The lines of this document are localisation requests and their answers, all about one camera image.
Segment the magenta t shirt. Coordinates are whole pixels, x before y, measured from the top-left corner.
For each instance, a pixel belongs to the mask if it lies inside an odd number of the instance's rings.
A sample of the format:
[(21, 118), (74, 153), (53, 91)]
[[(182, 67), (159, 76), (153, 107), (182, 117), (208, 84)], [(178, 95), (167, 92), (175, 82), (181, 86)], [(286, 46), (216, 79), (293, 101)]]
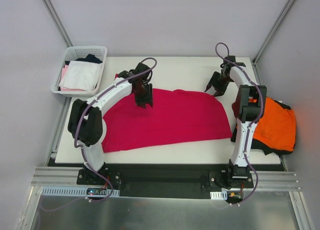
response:
[(103, 116), (104, 153), (232, 136), (223, 105), (207, 93), (154, 89), (153, 107), (146, 108), (134, 99), (126, 96)]

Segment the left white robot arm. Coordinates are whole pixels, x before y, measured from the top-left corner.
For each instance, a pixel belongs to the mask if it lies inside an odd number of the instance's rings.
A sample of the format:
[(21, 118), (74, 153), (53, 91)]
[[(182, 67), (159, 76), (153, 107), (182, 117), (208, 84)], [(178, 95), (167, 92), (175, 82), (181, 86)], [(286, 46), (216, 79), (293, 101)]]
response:
[(135, 69), (120, 72), (113, 83), (102, 92), (87, 99), (73, 102), (67, 129), (75, 148), (81, 150), (84, 173), (96, 185), (107, 182), (103, 160), (102, 141), (107, 133), (103, 116), (120, 100), (134, 95), (135, 105), (153, 107), (153, 86), (150, 83), (154, 66), (143, 61)]

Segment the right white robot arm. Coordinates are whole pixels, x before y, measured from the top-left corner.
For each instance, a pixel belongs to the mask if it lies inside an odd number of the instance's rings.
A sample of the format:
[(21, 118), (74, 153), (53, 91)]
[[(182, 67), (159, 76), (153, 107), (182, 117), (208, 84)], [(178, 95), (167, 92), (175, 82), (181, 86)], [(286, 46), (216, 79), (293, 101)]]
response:
[(211, 177), (218, 187), (231, 189), (243, 185), (252, 178), (249, 155), (254, 132), (264, 114), (267, 88), (254, 83), (246, 73), (246, 65), (236, 62), (236, 57), (228, 55), (220, 65), (221, 72), (214, 72), (205, 91), (215, 89), (214, 96), (223, 96), (229, 83), (238, 88), (233, 113), (236, 118), (236, 139), (234, 151), (224, 172)]

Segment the white plastic basket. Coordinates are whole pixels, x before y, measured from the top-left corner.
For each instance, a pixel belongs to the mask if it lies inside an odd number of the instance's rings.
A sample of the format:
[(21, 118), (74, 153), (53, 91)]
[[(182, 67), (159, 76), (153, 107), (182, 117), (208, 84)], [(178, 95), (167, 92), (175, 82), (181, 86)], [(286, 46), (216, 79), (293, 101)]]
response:
[(108, 49), (105, 46), (72, 46), (65, 50), (51, 91), (65, 97), (92, 97), (100, 87)]

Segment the dark navy cloth in basket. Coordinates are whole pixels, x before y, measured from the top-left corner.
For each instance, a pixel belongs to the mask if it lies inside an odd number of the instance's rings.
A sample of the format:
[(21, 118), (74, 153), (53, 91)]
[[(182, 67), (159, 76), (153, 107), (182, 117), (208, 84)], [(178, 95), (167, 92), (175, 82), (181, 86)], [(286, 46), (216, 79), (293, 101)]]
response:
[(78, 58), (76, 59), (76, 61), (96, 63), (96, 64), (101, 64), (103, 62), (93, 54), (88, 54), (85, 58)]

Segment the white cloth in basket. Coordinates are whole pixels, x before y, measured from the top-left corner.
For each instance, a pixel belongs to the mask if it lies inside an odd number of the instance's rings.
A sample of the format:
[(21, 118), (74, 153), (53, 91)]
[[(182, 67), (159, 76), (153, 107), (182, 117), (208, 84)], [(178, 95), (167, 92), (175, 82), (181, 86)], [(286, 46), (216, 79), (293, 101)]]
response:
[(101, 65), (102, 64), (72, 60), (68, 64), (68, 72), (71, 73), (73, 67), (75, 72), (79, 73), (80, 77), (78, 79), (83, 84), (85, 91), (92, 91), (98, 83)]

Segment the pink cloth in basket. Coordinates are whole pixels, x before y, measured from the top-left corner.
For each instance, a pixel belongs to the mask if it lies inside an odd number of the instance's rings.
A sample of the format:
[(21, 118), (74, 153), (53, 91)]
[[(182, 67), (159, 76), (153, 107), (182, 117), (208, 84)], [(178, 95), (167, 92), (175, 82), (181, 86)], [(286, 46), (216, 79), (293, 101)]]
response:
[(79, 80), (79, 73), (76, 73), (74, 68), (71, 68), (69, 73), (69, 66), (66, 64), (62, 68), (61, 79), (59, 82), (59, 88), (61, 91), (85, 91), (83, 84)]

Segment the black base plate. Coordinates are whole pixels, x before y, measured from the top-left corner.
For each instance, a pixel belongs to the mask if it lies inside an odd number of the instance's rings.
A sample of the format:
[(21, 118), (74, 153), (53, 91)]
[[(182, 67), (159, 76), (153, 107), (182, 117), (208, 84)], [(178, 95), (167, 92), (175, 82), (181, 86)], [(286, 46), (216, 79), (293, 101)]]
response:
[(97, 174), (83, 164), (55, 164), (49, 167), (72, 176), (78, 186), (91, 186), (100, 193), (118, 192), (122, 197), (208, 199), (211, 192), (252, 190), (256, 177), (264, 172), (283, 172), (282, 164), (254, 164), (256, 173), (233, 179), (225, 164), (105, 164)]

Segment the right aluminium frame post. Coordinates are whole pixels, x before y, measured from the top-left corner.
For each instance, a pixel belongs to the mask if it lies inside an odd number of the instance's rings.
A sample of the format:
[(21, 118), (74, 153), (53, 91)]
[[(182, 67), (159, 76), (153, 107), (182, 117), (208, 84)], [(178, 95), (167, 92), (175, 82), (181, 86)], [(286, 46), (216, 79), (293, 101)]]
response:
[(265, 53), (267, 47), (270, 45), (271, 41), (275, 37), (276, 33), (279, 31), (281, 25), (285, 21), (286, 17), (290, 13), (291, 9), (293, 8), (295, 2), (297, 0), (287, 0), (281, 9), (279, 15), (277, 16), (274, 24), (272, 25), (271, 29), (269, 30), (266, 38), (264, 39), (261, 47), (259, 48), (257, 54), (252, 59), (253, 66), (256, 66), (263, 54)]

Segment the aluminium frame post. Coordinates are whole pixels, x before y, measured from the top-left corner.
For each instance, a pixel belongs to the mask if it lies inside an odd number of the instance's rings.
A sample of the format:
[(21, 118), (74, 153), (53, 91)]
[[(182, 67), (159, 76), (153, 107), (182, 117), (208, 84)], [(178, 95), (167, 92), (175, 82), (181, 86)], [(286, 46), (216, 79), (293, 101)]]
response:
[(42, 0), (45, 8), (47, 9), (53, 23), (55, 24), (63, 42), (65, 43), (66, 47), (71, 47), (73, 46), (73, 43), (52, 3), (51, 0)]
[(290, 13), (291, 9), (293, 8), (295, 2), (297, 0), (287, 0), (281, 9), (279, 15), (277, 16), (274, 24), (272, 25), (271, 29), (269, 30), (266, 38), (264, 39), (261, 47), (259, 48), (257, 54), (252, 59), (253, 66), (256, 66), (263, 54), (265, 53), (267, 47), (270, 45), (271, 41), (275, 37), (276, 33), (279, 31), (281, 25), (285, 21), (286, 17)]

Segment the aluminium front rail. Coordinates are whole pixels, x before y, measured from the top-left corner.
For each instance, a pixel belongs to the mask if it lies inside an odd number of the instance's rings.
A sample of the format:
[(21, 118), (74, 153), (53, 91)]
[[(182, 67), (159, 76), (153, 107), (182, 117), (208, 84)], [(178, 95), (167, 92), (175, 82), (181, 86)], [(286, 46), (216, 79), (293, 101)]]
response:
[[(80, 168), (37, 167), (31, 186), (71, 186), (76, 185)], [(301, 192), (302, 187), (295, 172), (258, 171), (258, 191)]]

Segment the left aluminium frame post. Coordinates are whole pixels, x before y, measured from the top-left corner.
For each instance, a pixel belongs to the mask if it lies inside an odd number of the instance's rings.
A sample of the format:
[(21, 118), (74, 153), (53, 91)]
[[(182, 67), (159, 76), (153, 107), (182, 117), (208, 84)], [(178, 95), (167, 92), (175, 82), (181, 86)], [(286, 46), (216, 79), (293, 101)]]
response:
[(65, 43), (66, 47), (71, 47), (73, 46), (73, 43), (52, 3), (51, 0), (42, 0), (45, 8), (47, 9), (53, 23), (55, 24), (63, 42)]

